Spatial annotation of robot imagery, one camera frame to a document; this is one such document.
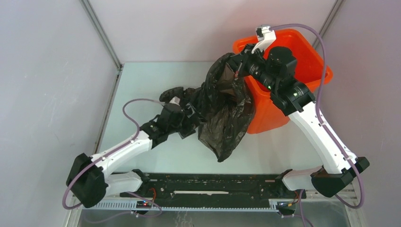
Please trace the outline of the black plastic trash bag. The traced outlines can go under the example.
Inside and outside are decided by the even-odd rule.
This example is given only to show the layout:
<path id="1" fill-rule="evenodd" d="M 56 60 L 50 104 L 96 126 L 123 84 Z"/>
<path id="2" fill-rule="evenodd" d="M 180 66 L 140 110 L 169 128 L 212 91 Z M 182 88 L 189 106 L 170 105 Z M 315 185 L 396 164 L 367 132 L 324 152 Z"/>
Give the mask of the black plastic trash bag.
<path id="1" fill-rule="evenodd" d="M 204 117 L 196 129 L 198 140 L 209 148 L 218 162 L 229 158 L 241 142 L 254 118 L 254 101 L 244 78 L 234 77 L 227 64 L 229 52 L 217 59 L 198 88 L 174 87 L 161 93 L 159 101 L 181 99 L 191 103 Z"/>

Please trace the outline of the orange plastic trash bin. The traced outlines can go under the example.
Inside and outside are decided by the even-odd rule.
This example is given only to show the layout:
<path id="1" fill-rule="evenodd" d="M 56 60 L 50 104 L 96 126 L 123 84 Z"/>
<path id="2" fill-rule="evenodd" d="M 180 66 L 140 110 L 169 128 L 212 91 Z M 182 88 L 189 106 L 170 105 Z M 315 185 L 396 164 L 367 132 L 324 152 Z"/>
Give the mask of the orange plastic trash bin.
<path id="1" fill-rule="evenodd" d="M 256 109 L 247 130 L 257 134 L 281 127 L 289 115 L 315 100 L 320 83 L 329 83 L 332 70 L 304 36 L 294 29 L 275 32 L 276 40 L 263 52 L 263 61 L 249 66 L 244 77 Z M 256 44 L 257 36 L 234 42 L 238 54 L 246 44 Z"/>

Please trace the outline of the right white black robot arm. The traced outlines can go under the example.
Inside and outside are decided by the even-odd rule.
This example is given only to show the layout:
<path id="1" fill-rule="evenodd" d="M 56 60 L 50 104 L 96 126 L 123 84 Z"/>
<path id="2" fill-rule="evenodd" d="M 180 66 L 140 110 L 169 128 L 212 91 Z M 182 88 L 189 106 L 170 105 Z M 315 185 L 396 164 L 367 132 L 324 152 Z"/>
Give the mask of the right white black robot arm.
<path id="1" fill-rule="evenodd" d="M 331 126 L 316 112 L 317 101 L 306 84 L 295 78 L 297 59 L 283 46 L 270 49 L 267 58 L 254 44 L 248 44 L 228 59 L 228 65 L 239 77 L 252 76 L 270 92 L 273 104 L 304 133 L 317 151 L 322 166 L 305 170 L 289 169 L 275 184 L 275 192 L 286 198 L 295 190 L 316 189 L 333 197 L 366 170 L 366 157 L 357 157 L 345 149 Z"/>

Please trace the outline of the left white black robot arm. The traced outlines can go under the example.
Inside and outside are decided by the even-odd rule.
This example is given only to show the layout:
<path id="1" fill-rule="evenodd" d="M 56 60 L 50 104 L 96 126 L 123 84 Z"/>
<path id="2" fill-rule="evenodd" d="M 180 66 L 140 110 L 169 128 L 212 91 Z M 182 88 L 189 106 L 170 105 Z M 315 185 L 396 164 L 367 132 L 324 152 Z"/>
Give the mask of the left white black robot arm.
<path id="1" fill-rule="evenodd" d="M 104 197 L 123 192 L 146 196 L 149 183 L 140 170 L 126 173 L 116 173 L 116 170 L 165 142 L 171 134 L 178 133 L 182 139 L 194 134 L 205 121 L 190 103 L 164 104 L 160 114 L 119 144 L 92 156 L 78 155 L 66 181 L 67 192 L 72 192 L 85 208 L 97 205 Z"/>

